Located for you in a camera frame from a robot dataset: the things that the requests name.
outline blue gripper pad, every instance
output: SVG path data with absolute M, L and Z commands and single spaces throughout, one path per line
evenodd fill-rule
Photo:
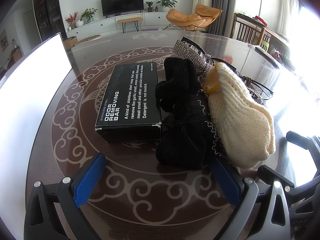
M 238 207 L 241 203 L 241 188 L 239 184 L 217 157 L 214 156 L 212 158 L 209 166 L 229 204 Z
M 103 154 L 100 154 L 75 187 L 73 200 L 77 207 L 87 203 L 105 168 L 106 158 Z

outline small plant pot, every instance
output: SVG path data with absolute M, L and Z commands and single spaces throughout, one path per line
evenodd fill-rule
M 82 26 L 83 25 L 83 20 L 77 20 L 76 21 L 76 26 L 77 27 L 80 27 L 80 26 Z
M 170 11 L 170 7 L 169 6 L 162 6 L 162 11 L 163 12 L 168 12 L 168 11 Z

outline cardboard box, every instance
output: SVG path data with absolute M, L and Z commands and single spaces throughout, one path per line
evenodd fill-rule
M 78 42 L 78 39 L 76 36 L 70 37 L 70 38 L 63 41 L 64 48 L 66 50 L 71 49 L 77 42 Z
M 155 97 L 156 62 L 115 66 L 95 130 L 108 142 L 160 140 L 161 112 Z

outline orange lounge chair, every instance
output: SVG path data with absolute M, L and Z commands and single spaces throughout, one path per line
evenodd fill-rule
M 217 19 L 222 10 L 198 3 L 194 14 L 185 15 L 176 9 L 171 9 L 166 18 L 171 22 L 166 28 L 176 25 L 185 31 L 197 31 L 207 27 Z

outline red flowers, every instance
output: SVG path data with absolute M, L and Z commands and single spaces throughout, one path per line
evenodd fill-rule
M 78 15 L 78 12 L 75 12 L 73 16 L 69 14 L 69 18 L 66 18 L 66 22 L 71 24 L 75 23 L 77 20 L 77 15 Z

